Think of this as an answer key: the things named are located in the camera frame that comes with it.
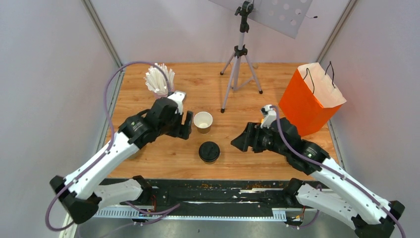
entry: wooden tabletop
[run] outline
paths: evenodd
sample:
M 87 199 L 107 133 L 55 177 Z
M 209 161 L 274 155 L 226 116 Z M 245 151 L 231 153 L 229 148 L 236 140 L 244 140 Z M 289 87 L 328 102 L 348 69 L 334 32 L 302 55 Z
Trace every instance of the wooden tabletop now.
M 187 93 L 184 111 L 206 111 L 213 116 L 213 125 L 208 134 L 199 134 L 193 125 L 188 140 L 160 136 L 137 155 L 121 163 L 110 178 L 130 178 L 142 175 L 150 179 L 266 179 L 289 180 L 311 177 L 292 168 L 284 156 L 264 151 L 254 154 L 241 152 L 230 145 L 240 135 L 247 122 L 262 119 L 260 108 L 266 104 L 277 105 L 289 80 L 299 63 L 260 63 L 255 69 L 263 94 L 258 93 L 254 81 L 239 91 L 230 91 L 225 113 L 220 108 L 226 92 L 231 68 L 221 76 L 223 63 L 170 63 L 168 69 L 175 72 L 175 89 Z M 148 91 L 143 79 L 147 65 L 132 65 L 127 68 L 119 92 L 112 122 L 118 128 L 127 117 L 148 109 L 155 98 Z M 241 64 L 239 84 L 251 76 L 246 64 Z M 304 137 L 323 147 L 336 158 L 334 146 L 325 125 L 315 134 Z M 214 141 L 221 150 L 217 161 L 205 164 L 198 155 L 199 146 L 205 141 Z

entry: orange paper bag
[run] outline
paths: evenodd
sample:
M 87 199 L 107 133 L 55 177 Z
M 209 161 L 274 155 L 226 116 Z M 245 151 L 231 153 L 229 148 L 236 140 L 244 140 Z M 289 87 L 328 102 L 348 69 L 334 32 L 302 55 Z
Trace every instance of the orange paper bag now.
M 319 131 L 346 102 L 334 84 L 334 69 L 331 62 L 332 79 L 319 63 L 299 66 L 279 107 L 286 118 L 294 124 L 301 136 Z

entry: tripod leg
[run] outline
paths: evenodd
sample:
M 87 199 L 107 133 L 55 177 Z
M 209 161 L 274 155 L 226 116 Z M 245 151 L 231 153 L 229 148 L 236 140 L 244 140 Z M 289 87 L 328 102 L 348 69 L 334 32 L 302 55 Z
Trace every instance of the tripod leg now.
M 263 94 L 263 90 L 261 89 L 260 82 L 258 81 L 257 75 L 255 74 L 254 68 L 252 67 L 252 63 L 251 63 L 250 59 L 248 58 L 248 55 L 245 55 L 245 59 L 247 60 L 247 63 L 248 63 L 248 66 L 250 67 L 252 76 L 254 77 L 255 83 L 257 84 L 258 91 L 260 92 L 260 94 Z
M 235 61 L 233 62 L 232 72 L 230 73 L 229 83 L 227 83 L 226 94 L 224 95 L 222 109 L 220 110 L 221 113 L 224 113 L 224 109 L 226 108 L 227 103 L 227 96 L 229 95 L 230 85 L 232 84 L 232 79 L 235 75 L 236 65 L 238 64 L 238 58 L 235 57 Z
M 229 60 L 227 61 L 226 65 L 224 66 L 224 68 L 222 69 L 222 71 L 220 72 L 220 75 L 224 74 L 224 71 L 227 69 L 227 66 L 230 64 L 230 62 L 232 61 L 233 57 L 235 56 L 235 52 L 232 53 L 232 55 L 230 56 Z
M 239 78 L 239 67 L 241 66 L 241 58 L 242 57 L 238 57 L 235 59 L 238 59 L 238 62 L 236 63 L 236 68 L 235 68 L 235 75 L 233 78 L 233 91 L 237 91 L 238 88 L 238 78 Z

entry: scratched black surface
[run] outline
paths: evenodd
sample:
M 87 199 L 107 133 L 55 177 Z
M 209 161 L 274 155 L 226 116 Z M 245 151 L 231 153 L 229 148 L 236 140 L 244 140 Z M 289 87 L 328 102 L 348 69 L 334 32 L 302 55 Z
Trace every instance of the scratched black surface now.
M 101 185 L 123 182 L 126 179 L 107 178 Z M 157 211 L 181 204 L 171 215 L 182 216 L 240 216 L 269 217 L 272 208 L 289 207 L 283 199 L 282 190 L 269 190 L 258 193 L 241 193 L 240 190 L 252 188 L 284 188 L 288 181 L 245 181 L 245 180 L 170 180 L 147 179 L 157 198 Z M 315 187 L 319 182 L 308 181 Z

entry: black lid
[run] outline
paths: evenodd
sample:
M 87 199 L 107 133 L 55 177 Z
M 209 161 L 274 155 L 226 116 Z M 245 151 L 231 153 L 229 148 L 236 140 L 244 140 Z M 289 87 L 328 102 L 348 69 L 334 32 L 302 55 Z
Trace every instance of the black lid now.
M 198 154 L 205 162 L 213 162 L 219 158 L 220 148 L 216 143 L 207 141 L 200 146 Z

